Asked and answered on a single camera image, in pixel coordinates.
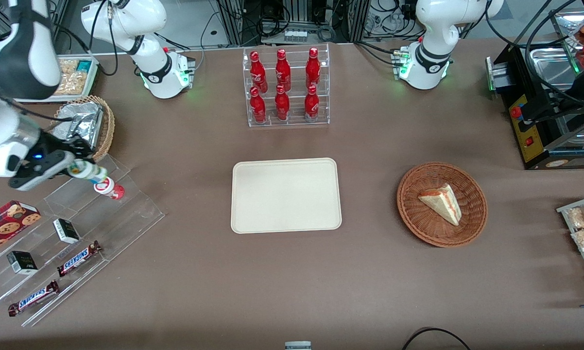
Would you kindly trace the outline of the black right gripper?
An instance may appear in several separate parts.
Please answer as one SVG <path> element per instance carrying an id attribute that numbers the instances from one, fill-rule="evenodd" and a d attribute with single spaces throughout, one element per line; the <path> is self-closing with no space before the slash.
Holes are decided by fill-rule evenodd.
<path id="1" fill-rule="evenodd" d="M 94 161 L 94 151 L 83 138 L 61 140 L 51 133 L 42 131 L 34 146 L 28 151 L 25 167 L 66 167 L 74 160 Z M 95 176 L 90 179 L 94 184 L 107 181 L 107 176 Z"/>

